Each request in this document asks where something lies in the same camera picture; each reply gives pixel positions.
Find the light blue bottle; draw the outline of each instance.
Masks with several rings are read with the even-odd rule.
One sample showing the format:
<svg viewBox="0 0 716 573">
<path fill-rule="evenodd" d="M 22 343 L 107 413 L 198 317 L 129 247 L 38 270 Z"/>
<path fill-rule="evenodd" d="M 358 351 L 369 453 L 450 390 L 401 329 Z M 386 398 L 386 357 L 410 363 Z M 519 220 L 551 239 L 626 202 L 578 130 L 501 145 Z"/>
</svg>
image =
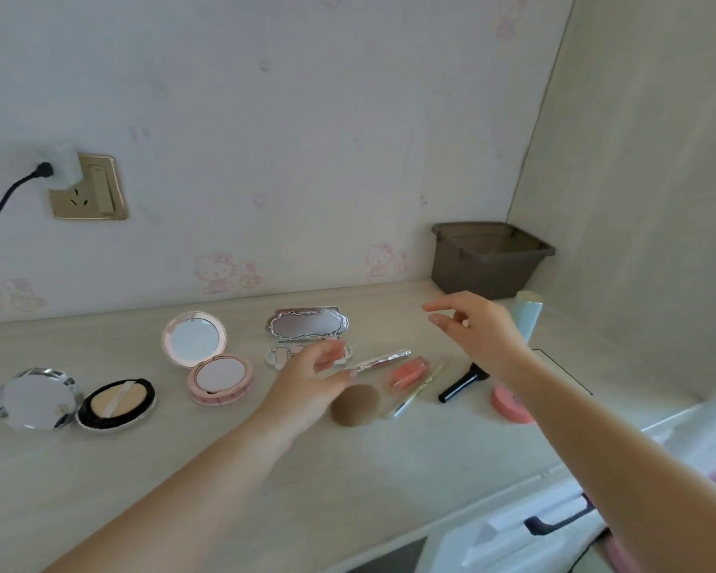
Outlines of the light blue bottle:
<svg viewBox="0 0 716 573">
<path fill-rule="evenodd" d="M 544 298 L 535 292 L 523 289 L 517 292 L 515 296 L 515 303 L 512 304 L 510 313 L 526 344 L 531 340 L 538 316 L 541 315 L 541 308 L 543 307 Z"/>
</svg>

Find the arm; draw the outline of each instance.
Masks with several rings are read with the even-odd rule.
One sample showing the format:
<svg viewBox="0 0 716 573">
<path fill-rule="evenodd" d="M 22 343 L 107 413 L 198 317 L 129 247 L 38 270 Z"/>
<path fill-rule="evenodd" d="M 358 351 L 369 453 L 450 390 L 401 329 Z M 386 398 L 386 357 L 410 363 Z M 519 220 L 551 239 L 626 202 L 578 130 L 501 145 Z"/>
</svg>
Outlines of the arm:
<svg viewBox="0 0 716 573">
<path fill-rule="evenodd" d="M 522 399 L 613 533 L 646 571 L 716 571 L 716 485 L 554 376 L 508 311 L 469 292 L 425 304 L 430 321 Z"/>
<path fill-rule="evenodd" d="M 197 571 L 243 501 L 347 386 L 349 370 L 326 379 L 316 376 L 343 354 L 339 340 L 306 347 L 287 363 L 246 422 L 44 573 Z"/>
</svg>

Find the brown plastic basket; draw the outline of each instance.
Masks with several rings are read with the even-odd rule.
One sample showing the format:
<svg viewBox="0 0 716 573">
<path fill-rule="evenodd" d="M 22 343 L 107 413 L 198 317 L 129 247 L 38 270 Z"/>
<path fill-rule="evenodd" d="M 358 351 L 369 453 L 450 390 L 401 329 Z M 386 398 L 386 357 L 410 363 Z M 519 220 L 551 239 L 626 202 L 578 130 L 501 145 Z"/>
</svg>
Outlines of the brown plastic basket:
<svg viewBox="0 0 716 573">
<path fill-rule="evenodd" d="M 432 280 L 446 293 L 514 297 L 555 249 L 524 230 L 496 221 L 438 223 Z"/>
</svg>

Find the white desk surface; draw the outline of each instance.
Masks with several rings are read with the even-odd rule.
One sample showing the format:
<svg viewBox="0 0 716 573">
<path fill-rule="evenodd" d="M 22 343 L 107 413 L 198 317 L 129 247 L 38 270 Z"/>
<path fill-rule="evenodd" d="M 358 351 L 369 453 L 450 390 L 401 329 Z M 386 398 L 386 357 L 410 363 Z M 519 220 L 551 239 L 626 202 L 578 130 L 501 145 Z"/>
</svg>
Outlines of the white desk surface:
<svg viewBox="0 0 716 573">
<path fill-rule="evenodd" d="M 86 394 L 144 377 L 158 398 L 149 418 L 112 435 L 76 425 L 15 433 L 0 421 L 0 573 L 38 571 L 247 418 L 275 376 L 263 363 L 272 345 L 264 325 L 282 307 L 341 307 L 355 362 L 409 347 L 449 365 L 396 421 L 346 429 L 328 415 L 321 419 L 249 499 L 206 571 L 320 571 L 558 465 L 535 425 L 510 424 L 491 409 L 491 381 L 437 402 L 469 366 L 420 309 L 439 294 L 431 281 L 418 281 L 190 306 L 218 317 L 228 330 L 227 351 L 255 366 L 250 393 L 217 408 L 193 403 L 187 370 L 162 354 L 162 328 L 189 306 L 0 324 L 0 385 L 29 367 L 49 366 Z M 632 423 L 645 428 L 696 404 L 544 311 L 531 345 Z M 381 383 L 387 374 L 375 370 L 363 380 Z"/>
</svg>

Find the drawer handle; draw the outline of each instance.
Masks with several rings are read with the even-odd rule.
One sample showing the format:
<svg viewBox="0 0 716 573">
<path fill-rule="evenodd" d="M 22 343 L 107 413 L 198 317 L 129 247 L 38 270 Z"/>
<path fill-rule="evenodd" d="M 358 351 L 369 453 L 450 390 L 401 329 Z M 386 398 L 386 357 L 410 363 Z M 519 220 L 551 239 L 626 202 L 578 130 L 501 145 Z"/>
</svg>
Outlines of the drawer handle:
<svg viewBox="0 0 716 573">
<path fill-rule="evenodd" d="M 586 508 L 582 511 L 579 511 L 578 513 L 574 514 L 573 516 L 567 517 L 563 521 L 555 522 L 554 525 L 550 525 L 548 523 L 545 523 L 541 519 L 539 519 L 537 516 L 531 516 L 525 519 L 524 524 L 525 528 L 531 532 L 533 536 L 544 536 L 549 535 L 550 533 L 562 529 L 565 525 L 570 525 L 573 521 L 580 519 L 582 516 L 587 515 L 594 511 L 596 507 L 592 503 L 592 501 L 586 496 L 586 493 L 583 493 L 581 495 L 583 498 L 586 499 Z"/>
</svg>

